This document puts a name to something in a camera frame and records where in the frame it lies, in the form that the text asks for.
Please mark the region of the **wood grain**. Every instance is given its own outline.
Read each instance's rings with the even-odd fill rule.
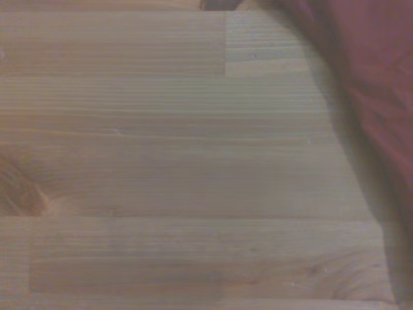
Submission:
[[[39,219],[30,289],[394,302],[383,247],[400,253],[401,233],[391,223],[387,231],[384,244],[372,222]],[[405,284],[412,273],[400,267],[393,276]]]
[[[31,233],[28,218],[0,217],[0,299],[28,292]]]
[[[1,215],[48,213],[0,218],[0,309],[411,308],[381,166],[258,5],[1,2]]]
[[[2,14],[1,75],[221,76],[224,27],[222,12]]]
[[[199,10],[201,0],[2,0],[4,12],[90,12],[90,11],[142,11],[142,10]],[[274,7],[271,0],[245,0],[238,10],[259,10]]]
[[[294,85],[8,77],[1,143],[52,214],[366,220],[370,197],[393,220],[371,156],[353,151],[358,177],[316,86]]]
[[[13,310],[408,310],[384,302],[354,302],[348,300],[278,300],[278,299],[227,299],[217,305],[207,306],[184,303],[163,303],[141,298],[114,298],[113,296],[73,297],[60,294],[30,295],[26,300],[7,298],[0,300],[0,307]]]

